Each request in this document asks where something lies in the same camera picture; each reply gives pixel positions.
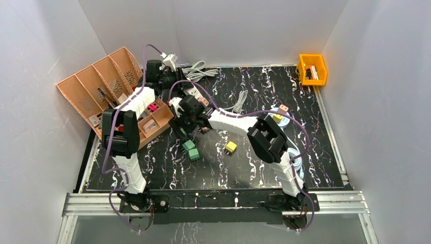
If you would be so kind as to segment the pink file rack organizer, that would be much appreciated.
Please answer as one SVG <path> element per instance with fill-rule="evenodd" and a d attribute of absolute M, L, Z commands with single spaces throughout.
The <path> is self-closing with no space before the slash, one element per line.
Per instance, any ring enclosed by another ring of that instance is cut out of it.
<path fill-rule="evenodd" d="M 138 84 L 142 70 L 122 47 L 56 84 L 61 94 L 101 136 L 104 110 L 123 102 Z"/>

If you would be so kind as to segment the green plug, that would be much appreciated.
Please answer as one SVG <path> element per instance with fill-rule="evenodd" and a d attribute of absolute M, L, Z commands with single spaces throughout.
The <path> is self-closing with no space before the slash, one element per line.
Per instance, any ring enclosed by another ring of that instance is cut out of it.
<path fill-rule="evenodd" d="M 189 140 L 188 133 L 183 128 L 180 128 L 180 139 L 183 141 Z"/>

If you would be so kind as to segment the pink stapler in tray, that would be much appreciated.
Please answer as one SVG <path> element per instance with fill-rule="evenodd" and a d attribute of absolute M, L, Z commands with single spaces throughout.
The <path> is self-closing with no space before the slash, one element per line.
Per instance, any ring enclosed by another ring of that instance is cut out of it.
<path fill-rule="evenodd" d="M 144 125 L 143 125 L 143 130 L 145 133 L 149 133 L 151 130 L 153 130 L 156 127 L 157 123 L 155 122 L 154 119 L 150 119 L 148 120 Z"/>

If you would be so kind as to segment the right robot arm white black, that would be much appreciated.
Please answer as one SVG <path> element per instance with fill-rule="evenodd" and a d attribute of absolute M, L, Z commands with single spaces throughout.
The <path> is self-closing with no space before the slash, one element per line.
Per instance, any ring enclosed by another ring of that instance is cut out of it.
<path fill-rule="evenodd" d="M 266 112 L 252 116 L 229 113 L 210 105 L 202 105 L 194 96 L 174 97 L 168 102 L 174 113 L 170 121 L 177 135 L 186 135 L 198 127 L 228 131 L 247 139 L 255 155 L 269 164 L 281 182 L 287 206 L 300 210 L 306 204 L 303 180 L 295 168 L 295 157 L 288 152 L 288 137 Z"/>

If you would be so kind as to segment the green plug adapter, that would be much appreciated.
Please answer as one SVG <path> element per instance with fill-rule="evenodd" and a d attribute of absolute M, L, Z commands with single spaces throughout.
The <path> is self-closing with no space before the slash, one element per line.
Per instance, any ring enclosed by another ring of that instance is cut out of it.
<path fill-rule="evenodd" d="M 192 140 L 187 140 L 186 142 L 184 142 L 182 144 L 182 147 L 184 149 L 184 151 L 190 151 L 196 148 L 195 143 Z"/>
<path fill-rule="evenodd" d="M 196 148 L 189 150 L 188 154 L 191 161 L 197 161 L 200 159 L 199 152 Z"/>

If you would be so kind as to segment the magenta item in tray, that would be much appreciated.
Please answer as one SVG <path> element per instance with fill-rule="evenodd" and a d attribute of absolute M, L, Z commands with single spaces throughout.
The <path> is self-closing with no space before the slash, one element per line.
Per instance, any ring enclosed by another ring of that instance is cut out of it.
<path fill-rule="evenodd" d="M 147 110 L 149 111 L 149 113 L 153 113 L 155 111 L 157 111 L 159 109 L 159 106 L 157 104 L 150 104 L 147 107 Z"/>

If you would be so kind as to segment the yellow plug on round socket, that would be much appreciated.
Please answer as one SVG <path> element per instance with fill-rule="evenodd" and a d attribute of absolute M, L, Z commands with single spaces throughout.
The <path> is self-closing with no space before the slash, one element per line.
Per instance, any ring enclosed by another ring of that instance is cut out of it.
<path fill-rule="evenodd" d="M 283 120 L 284 116 L 275 113 L 273 114 L 272 118 L 277 124 L 279 124 Z"/>

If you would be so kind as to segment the pink plug on round socket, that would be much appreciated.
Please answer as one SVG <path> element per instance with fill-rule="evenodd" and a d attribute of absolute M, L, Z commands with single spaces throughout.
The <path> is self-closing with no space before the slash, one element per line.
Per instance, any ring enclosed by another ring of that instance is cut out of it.
<path fill-rule="evenodd" d="M 287 113 L 287 112 L 288 112 L 288 110 L 289 110 L 289 108 L 288 108 L 286 105 L 283 105 L 283 104 L 281 104 L 281 105 L 278 107 L 278 112 L 280 112 L 280 113 Z"/>

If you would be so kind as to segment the orange storage bin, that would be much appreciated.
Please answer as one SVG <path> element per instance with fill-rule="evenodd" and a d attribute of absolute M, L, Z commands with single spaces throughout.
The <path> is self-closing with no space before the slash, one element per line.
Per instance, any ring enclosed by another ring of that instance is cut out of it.
<path fill-rule="evenodd" d="M 328 72 L 321 54 L 300 54 L 296 68 L 302 85 L 326 85 Z"/>

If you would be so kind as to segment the white power strip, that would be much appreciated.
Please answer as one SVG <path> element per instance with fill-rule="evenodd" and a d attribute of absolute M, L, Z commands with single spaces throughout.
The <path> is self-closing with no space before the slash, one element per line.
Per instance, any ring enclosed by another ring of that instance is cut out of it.
<path fill-rule="evenodd" d="M 199 92 L 199 90 L 194 85 L 193 85 L 192 88 L 185 89 L 183 92 L 184 92 L 185 95 L 191 95 L 191 96 L 193 96 L 197 100 L 199 98 L 203 97 L 202 94 Z"/>

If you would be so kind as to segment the round blue socket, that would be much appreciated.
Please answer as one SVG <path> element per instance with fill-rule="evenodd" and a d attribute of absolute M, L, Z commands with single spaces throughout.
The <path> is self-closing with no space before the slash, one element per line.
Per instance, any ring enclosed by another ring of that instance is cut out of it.
<path fill-rule="evenodd" d="M 276 112 L 278 112 L 278 108 L 272 108 L 271 109 L 271 111 L 276 111 Z M 289 124 L 289 122 L 290 122 L 290 119 L 289 118 L 287 118 L 287 117 L 284 117 L 283 118 L 283 120 L 279 123 L 279 124 L 277 124 L 281 129 L 285 129 L 286 127 L 287 127 L 287 125 Z"/>

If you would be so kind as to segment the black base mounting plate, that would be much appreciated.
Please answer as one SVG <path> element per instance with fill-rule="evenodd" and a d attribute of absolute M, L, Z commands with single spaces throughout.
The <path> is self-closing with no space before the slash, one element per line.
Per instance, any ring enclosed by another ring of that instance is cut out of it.
<path fill-rule="evenodd" d="M 281 189 L 147 190 L 118 193 L 119 211 L 130 220 L 148 217 L 149 225 L 185 222 L 282 224 L 293 230 L 310 224 L 320 210 L 315 193 L 292 197 Z"/>

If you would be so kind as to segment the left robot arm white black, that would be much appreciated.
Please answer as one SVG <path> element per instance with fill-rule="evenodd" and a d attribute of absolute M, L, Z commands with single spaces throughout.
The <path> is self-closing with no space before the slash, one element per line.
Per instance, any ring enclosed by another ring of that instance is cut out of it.
<path fill-rule="evenodd" d="M 147 182 L 137 152 L 170 126 L 174 113 L 158 96 L 184 78 L 181 68 L 173 69 L 160 60 L 149 60 L 132 94 L 102 114 L 102 145 L 106 155 L 112 156 L 125 183 L 121 194 L 133 197 L 132 205 L 138 211 L 147 211 L 152 198 L 145 194 Z"/>

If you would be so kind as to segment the pink plug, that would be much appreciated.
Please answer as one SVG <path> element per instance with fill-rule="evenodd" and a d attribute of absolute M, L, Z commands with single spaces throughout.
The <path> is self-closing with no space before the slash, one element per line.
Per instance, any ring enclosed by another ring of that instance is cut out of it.
<path fill-rule="evenodd" d="M 280 112 L 280 113 L 287 113 L 287 112 L 288 112 L 288 110 L 289 110 L 289 108 L 288 108 L 286 105 L 283 105 L 283 104 L 281 104 L 281 105 L 278 107 L 278 112 Z"/>
<path fill-rule="evenodd" d="M 208 105 L 209 105 L 208 100 L 204 97 L 199 98 L 198 102 L 201 103 L 204 107 L 208 107 Z"/>

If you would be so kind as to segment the yellow plug adapter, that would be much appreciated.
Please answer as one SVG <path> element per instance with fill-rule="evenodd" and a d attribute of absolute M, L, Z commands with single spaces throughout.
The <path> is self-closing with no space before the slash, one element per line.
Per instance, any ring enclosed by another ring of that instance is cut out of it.
<path fill-rule="evenodd" d="M 236 149 L 237 149 L 237 144 L 232 141 L 229 141 L 225 146 L 225 153 L 232 155 L 236 151 Z"/>

